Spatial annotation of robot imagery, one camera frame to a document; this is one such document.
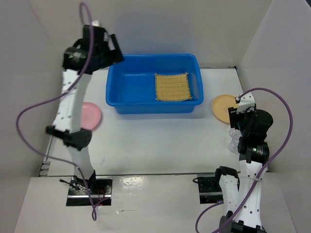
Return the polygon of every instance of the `yellow disc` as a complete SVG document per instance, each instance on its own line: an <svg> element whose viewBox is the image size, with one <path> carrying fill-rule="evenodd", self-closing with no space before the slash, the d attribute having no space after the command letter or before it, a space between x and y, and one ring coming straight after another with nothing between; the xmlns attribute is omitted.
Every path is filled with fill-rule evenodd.
<svg viewBox="0 0 311 233"><path fill-rule="evenodd" d="M212 110L214 115L224 123L229 124L228 108L237 108L239 105L235 103L233 95L220 95L213 100Z"/></svg>

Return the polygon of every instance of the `yellow sponge cloth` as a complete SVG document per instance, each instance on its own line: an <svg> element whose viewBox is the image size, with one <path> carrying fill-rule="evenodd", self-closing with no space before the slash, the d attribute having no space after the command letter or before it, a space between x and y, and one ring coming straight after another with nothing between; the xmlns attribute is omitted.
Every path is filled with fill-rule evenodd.
<svg viewBox="0 0 311 233"><path fill-rule="evenodd" d="M188 73L176 75L155 74L156 100L183 101L192 99Z"/></svg>

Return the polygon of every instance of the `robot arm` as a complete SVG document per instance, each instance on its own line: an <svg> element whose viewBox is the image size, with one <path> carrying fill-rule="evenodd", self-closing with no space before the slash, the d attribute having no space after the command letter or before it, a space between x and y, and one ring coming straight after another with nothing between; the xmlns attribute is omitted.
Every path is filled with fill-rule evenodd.
<svg viewBox="0 0 311 233"><path fill-rule="evenodd" d="M256 104L251 93L244 97L236 98L238 108L229 108L230 126L241 131L238 151L241 167L240 177L237 171L221 166L216 170L215 177L223 191L225 215L221 218L222 226L241 204L250 190L256 175L269 159L269 148L264 142L267 131L273 124L272 116L256 109ZM265 233L260 219L261 184L267 169L259 177L251 196L248 198L231 224L221 233Z"/></svg>
<svg viewBox="0 0 311 233"><path fill-rule="evenodd" d="M92 189L96 186L96 174L88 153L92 132L81 128L84 96L94 71L124 59L114 34L108 35L105 28L99 26L98 21L94 21L92 26L84 25L83 38L78 39L64 53L62 93L67 92L68 87L75 82L86 62L90 39L89 27L93 27L94 30L94 47L90 63L76 86L61 99L55 121L46 127L46 133L63 140L64 145L68 147L71 160L82 170ZM105 35L111 38L114 50L110 50L109 40L104 39ZM74 170L74 178L78 184L84 185L77 167Z"/></svg>

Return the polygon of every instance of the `blue tub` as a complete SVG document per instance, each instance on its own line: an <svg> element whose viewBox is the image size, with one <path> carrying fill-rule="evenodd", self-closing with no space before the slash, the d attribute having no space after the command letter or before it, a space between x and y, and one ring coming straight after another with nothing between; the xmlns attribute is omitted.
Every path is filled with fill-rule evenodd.
<svg viewBox="0 0 311 233"><path fill-rule="evenodd" d="M188 73L192 99L157 101L155 73ZM200 68L191 54L125 55L109 68L106 102L119 114L190 113L204 99Z"/></svg>

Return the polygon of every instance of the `pink plate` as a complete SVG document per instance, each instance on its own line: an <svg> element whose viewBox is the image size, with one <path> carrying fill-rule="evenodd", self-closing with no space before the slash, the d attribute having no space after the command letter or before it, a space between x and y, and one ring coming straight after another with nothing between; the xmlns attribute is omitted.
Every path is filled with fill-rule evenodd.
<svg viewBox="0 0 311 233"><path fill-rule="evenodd" d="M84 102L81 112L81 127L93 130L101 121L102 112L100 108L91 102Z"/></svg>

